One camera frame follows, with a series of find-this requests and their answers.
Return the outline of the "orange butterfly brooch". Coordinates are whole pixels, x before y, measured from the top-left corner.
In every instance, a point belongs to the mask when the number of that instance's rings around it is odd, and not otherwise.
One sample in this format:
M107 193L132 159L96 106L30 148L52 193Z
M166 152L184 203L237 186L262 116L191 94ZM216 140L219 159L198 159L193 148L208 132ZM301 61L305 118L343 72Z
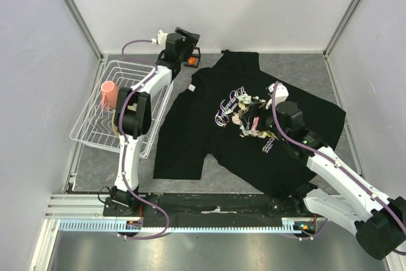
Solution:
M195 63L196 63L196 58L190 57L190 58L188 59L188 64L189 64L189 65L195 65Z

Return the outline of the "black printed t-shirt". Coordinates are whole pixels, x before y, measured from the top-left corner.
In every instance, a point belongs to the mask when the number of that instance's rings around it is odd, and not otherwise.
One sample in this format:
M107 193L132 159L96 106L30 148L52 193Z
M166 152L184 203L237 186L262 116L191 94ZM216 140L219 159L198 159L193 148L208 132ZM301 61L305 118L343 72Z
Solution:
M212 66L192 75L194 91L175 99L160 127L154 178L198 180L207 155L271 197L288 197L315 176L294 160L274 133L242 129L252 100L268 101L276 78L263 72L255 52L225 50Z

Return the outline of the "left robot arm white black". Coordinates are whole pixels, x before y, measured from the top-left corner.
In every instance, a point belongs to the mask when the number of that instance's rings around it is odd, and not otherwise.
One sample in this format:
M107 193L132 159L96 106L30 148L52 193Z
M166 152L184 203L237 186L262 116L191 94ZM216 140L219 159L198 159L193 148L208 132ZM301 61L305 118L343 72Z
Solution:
M150 42L162 46L155 63L147 63L152 70L131 87L121 87L118 90L114 123L117 126L120 139L120 159L117 178L110 191L110 203L117 204L117 209L126 216L137 213L141 200L138 195L138 163L140 149L144 136L152 124L152 99L165 86L172 83L180 73L183 63L192 57L200 34L175 28L173 32L165 33L159 30L153 39L130 41L123 46Z

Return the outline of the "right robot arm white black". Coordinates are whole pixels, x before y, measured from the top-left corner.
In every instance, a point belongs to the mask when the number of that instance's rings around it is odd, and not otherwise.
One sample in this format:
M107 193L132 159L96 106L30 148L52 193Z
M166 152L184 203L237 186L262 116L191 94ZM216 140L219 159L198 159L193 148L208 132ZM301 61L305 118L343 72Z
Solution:
M327 217L352 233L371 257L382 260L390 253L404 255L405 198L391 198L365 181L343 162L314 131L308 129L297 103L252 100L241 113L242 129L274 133L287 151L309 170L326 180L342 200L314 189L290 201L295 215L309 212Z

